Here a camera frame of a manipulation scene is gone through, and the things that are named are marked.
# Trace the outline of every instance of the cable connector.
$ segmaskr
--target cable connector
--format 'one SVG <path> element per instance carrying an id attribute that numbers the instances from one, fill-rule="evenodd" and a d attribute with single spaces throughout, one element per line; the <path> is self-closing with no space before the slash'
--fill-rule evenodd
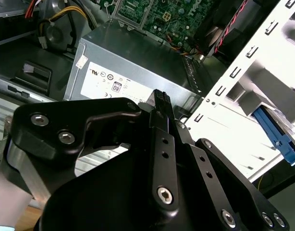
<path id="1" fill-rule="evenodd" d="M 38 37 L 38 41 L 40 42 L 43 49 L 47 49 L 47 42 L 45 36 Z"/>

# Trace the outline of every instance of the silver screw head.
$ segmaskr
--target silver screw head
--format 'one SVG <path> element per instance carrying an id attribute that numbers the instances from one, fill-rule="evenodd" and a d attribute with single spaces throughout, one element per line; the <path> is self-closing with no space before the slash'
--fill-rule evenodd
<path id="1" fill-rule="evenodd" d="M 13 117 L 10 115 L 6 116 L 4 119 L 4 130 L 8 133 L 11 131 L 12 119 Z"/>
<path id="2" fill-rule="evenodd" d="M 208 142 L 208 141 L 204 141 L 204 143 L 205 143 L 209 148 L 211 148 L 211 144 L 210 144 L 210 142 Z"/>
<path id="3" fill-rule="evenodd" d="M 266 213 L 263 213 L 262 214 L 263 218 L 264 218 L 264 221 L 270 226 L 270 227 L 273 227 L 273 222 L 272 220 L 267 216 Z"/>
<path id="4" fill-rule="evenodd" d="M 172 203 L 173 197 L 172 197 L 171 192 L 168 189 L 166 189 L 164 187 L 159 187 L 157 189 L 157 194 L 163 203 L 165 203 L 167 205 Z"/>
<path id="5" fill-rule="evenodd" d="M 279 225 L 281 225 L 284 228 L 285 227 L 284 221 L 277 214 L 274 214 L 273 216 L 276 219 L 276 221 L 279 223 Z"/>
<path id="6" fill-rule="evenodd" d="M 185 124 L 183 124 L 181 121 L 177 122 L 177 125 L 182 129 L 186 127 Z"/>
<path id="7" fill-rule="evenodd" d="M 221 215 L 222 215 L 223 220 L 225 221 L 225 223 L 229 227 L 231 227 L 232 229 L 236 227 L 235 220 L 234 220 L 233 216 L 228 211 L 226 211 L 225 209 L 222 210 Z"/>
<path id="8" fill-rule="evenodd" d="M 46 116 L 41 114 L 35 114 L 31 116 L 31 122 L 37 126 L 46 126 L 49 123 L 49 120 Z"/>
<path id="9" fill-rule="evenodd" d="M 71 143 L 75 142 L 75 137 L 73 134 L 71 134 L 67 131 L 63 131 L 63 132 L 59 133 L 59 140 L 62 143 L 71 144 Z"/>

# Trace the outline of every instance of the blue drive rail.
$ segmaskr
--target blue drive rail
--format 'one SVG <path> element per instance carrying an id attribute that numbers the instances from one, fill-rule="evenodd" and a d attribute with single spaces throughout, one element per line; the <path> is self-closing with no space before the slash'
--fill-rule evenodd
<path id="1" fill-rule="evenodd" d="M 295 144 L 294 140 L 280 128 L 279 122 L 270 115 L 264 106 L 259 107 L 252 116 L 264 129 L 273 146 L 281 152 L 284 159 L 295 165 Z"/>

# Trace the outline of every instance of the red cable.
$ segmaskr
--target red cable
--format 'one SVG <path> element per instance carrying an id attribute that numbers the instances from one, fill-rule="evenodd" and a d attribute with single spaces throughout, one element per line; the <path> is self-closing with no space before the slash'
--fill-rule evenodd
<path id="1" fill-rule="evenodd" d="M 234 17 L 233 17 L 233 20 L 232 20 L 232 21 L 229 23 L 229 25 L 227 26 L 227 29 L 226 29 L 224 35 L 223 35 L 222 38 L 220 39 L 220 42 L 218 43 L 217 46 L 215 46 L 215 51 L 214 51 L 214 53 L 216 53 L 216 52 L 218 51 L 218 48 L 222 45 L 224 38 L 225 38 L 225 37 L 227 36 L 227 34 L 229 33 L 229 29 L 230 29 L 230 27 L 234 24 L 234 22 L 235 22 L 236 18 L 238 17 L 239 13 L 240 13 L 241 11 L 243 11 L 243 9 L 244 9 L 245 5 L 247 4 L 247 2 L 248 2 L 248 0 L 245 0 L 244 3 L 241 5 L 240 9 L 237 11 L 237 13 L 235 13 L 235 15 L 234 15 Z"/>
<path id="2" fill-rule="evenodd" d="M 30 5 L 29 5 L 29 7 L 28 7 L 28 9 L 27 9 L 27 12 L 26 12 L 26 14 L 25 14 L 25 18 L 30 18 L 31 17 L 31 14 L 30 14 L 30 11 L 31 11 L 31 9 L 33 10 L 33 5 L 35 4 L 35 0 L 32 0 L 31 2 L 30 2 Z"/>
<path id="3" fill-rule="evenodd" d="M 32 17 L 36 2 L 37 2 L 37 0 L 33 0 L 33 4 L 31 5 L 31 8 L 30 8 L 29 18 Z"/>

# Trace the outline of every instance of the wooden surface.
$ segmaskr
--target wooden surface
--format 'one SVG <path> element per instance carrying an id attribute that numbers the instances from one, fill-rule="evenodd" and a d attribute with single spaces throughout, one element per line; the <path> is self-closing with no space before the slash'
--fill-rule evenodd
<path id="1" fill-rule="evenodd" d="M 42 214 L 42 210 L 33 207 L 27 207 L 25 212 L 18 220 L 15 230 L 16 231 L 32 231 L 34 225 Z"/>

